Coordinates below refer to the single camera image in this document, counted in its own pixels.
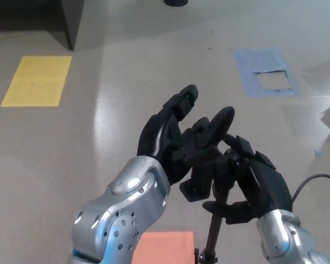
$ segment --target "yellow paper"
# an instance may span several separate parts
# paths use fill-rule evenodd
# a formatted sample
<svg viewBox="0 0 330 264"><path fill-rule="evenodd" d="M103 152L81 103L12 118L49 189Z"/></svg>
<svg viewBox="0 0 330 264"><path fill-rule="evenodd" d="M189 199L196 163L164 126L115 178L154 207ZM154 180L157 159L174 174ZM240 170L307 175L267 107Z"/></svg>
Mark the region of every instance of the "yellow paper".
<svg viewBox="0 0 330 264"><path fill-rule="evenodd" d="M1 107L58 106L72 56L25 56Z"/></svg>

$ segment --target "blue tape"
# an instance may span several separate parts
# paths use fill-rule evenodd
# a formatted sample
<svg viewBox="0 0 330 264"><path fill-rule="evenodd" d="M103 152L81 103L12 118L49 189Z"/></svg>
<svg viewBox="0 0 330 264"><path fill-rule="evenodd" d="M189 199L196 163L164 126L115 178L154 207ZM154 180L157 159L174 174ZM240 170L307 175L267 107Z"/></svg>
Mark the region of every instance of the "blue tape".
<svg viewBox="0 0 330 264"><path fill-rule="evenodd" d="M287 67L281 51L277 48L240 48L234 50L234 55L247 96L299 96L298 86L293 79L292 73ZM265 88L261 85L258 73L285 72L291 88Z"/></svg>

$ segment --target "robotic hand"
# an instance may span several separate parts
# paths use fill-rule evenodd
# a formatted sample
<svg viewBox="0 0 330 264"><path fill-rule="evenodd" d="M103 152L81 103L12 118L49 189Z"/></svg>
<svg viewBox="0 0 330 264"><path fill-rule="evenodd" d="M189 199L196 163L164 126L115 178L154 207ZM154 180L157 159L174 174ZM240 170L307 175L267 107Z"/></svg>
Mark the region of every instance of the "robotic hand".
<svg viewBox="0 0 330 264"><path fill-rule="evenodd" d="M191 178L180 185L187 200L208 198L211 187L216 198L203 204L213 217L207 246L196 259L199 263L217 262L215 246L223 218L227 224L258 218L262 251L270 263L329 264L292 213L291 195L273 164L265 155L253 153L248 141L227 134L234 117L232 107L222 109L211 122L201 118L181 133L178 123L197 97L196 86L190 85L150 118L137 156L77 215L68 264L131 264L143 232L164 212L171 185L191 168ZM230 146L224 154L217 148L222 140ZM247 201L227 205L235 182Z"/></svg>
<svg viewBox="0 0 330 264"><path fill-rule="evenodd" d="M173 162L182 147L179 121L198 97L195 85L174 95L150 118L132 158L106 191L77 215L69 264L130 264L142 233L166 207L170 186L186 176L188 164Z"/></svg>

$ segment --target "polished floor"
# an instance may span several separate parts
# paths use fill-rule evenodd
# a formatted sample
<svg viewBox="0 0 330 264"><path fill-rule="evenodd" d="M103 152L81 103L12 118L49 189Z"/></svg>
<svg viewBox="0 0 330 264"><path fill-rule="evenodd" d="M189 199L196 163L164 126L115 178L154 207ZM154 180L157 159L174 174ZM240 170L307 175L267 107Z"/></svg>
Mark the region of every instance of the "polished floor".
<svg viewBox="0 0 330 264"><path fill-rule="evenodd" d="M303 96L246 97L233 56L242 47L280 48ZM22 56L66 54L47 32L0 34L0 104ZM86 1L72 55L59 107L0 107L0 264L65 263L80 207L135 155L149 117L191 83L200 96L182 128L231 105L230 132L268 155L292 193L330 174L330 1ZM229 201L242 198L234 189ZM330 257L330 180L306 186L294 211ZM191 230L202 248L209 224L175 185L151 230ZM255 221L224 225L217 251L220 263L265 261Z"/></svg>

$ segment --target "tripod pole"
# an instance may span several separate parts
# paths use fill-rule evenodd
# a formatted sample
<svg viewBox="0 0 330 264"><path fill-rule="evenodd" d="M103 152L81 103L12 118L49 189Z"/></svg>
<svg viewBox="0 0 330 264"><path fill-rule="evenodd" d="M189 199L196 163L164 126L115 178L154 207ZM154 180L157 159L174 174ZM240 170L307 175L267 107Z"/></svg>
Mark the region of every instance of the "tripod pole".
<svg viewBox="0 0 330 264"><path fill-rule="evenodd" d="M218 241L221 223L222 217L218 217L213 214L213 216L211 217L207 245L204 251L205 259L207 260L215 259L215 247Z"/></svg>

